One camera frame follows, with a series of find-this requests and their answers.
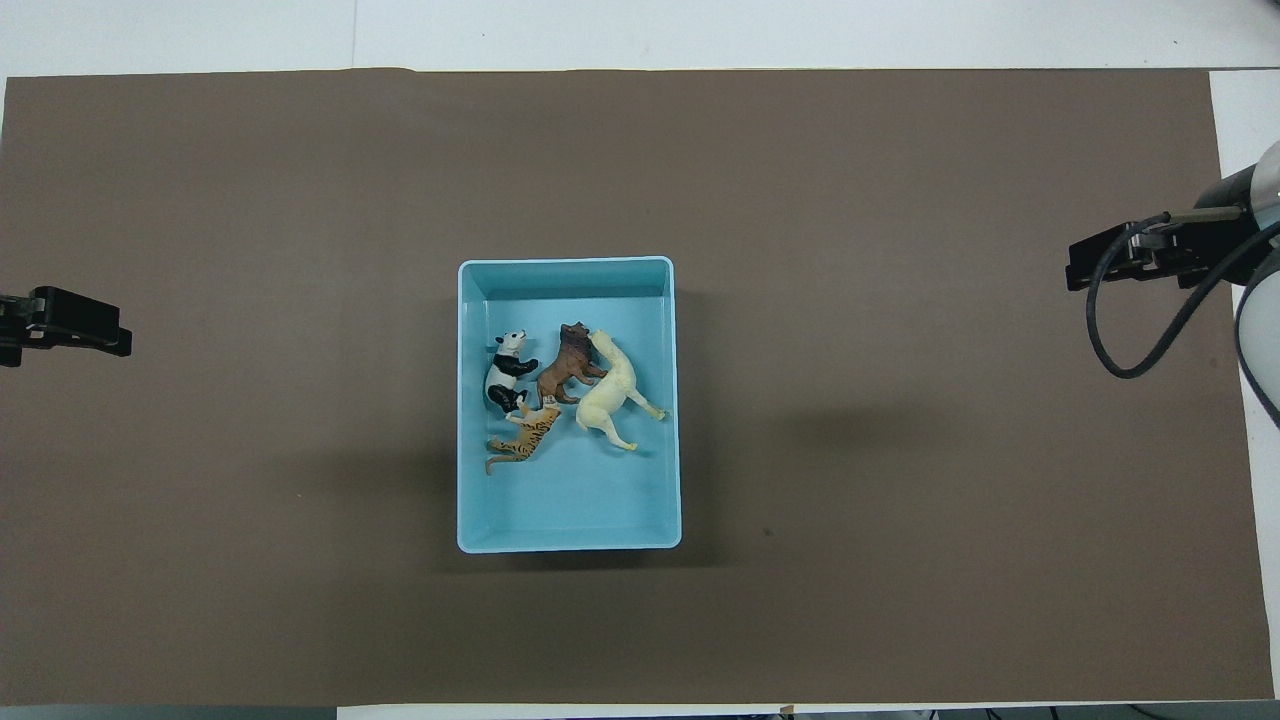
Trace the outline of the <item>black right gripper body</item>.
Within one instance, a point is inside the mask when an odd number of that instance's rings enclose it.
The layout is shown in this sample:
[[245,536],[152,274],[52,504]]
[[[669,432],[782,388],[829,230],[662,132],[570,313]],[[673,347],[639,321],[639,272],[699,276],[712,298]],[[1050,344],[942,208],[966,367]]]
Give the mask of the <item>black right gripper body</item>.
[[[1137,222],[1124,222],[1069,247],[1065,282],[1069,291],[1084,290],[1106,249]],[[1143,233],[1117,254],[1103,281],[1157,281],[1175,278],[1181,290],[1197,287],[1210,270],[1256,234],[1251,215],[1234,220],[1161,224]]]

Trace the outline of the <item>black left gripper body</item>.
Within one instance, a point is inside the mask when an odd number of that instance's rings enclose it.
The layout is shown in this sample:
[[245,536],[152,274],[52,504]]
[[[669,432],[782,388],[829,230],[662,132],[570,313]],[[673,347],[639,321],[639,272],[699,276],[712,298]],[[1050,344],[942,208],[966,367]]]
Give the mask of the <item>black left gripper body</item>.
[[120,309],[52,286],[1,296],[1,365],[17,368],[26,348],[92,348],[116,357],[133,352]]

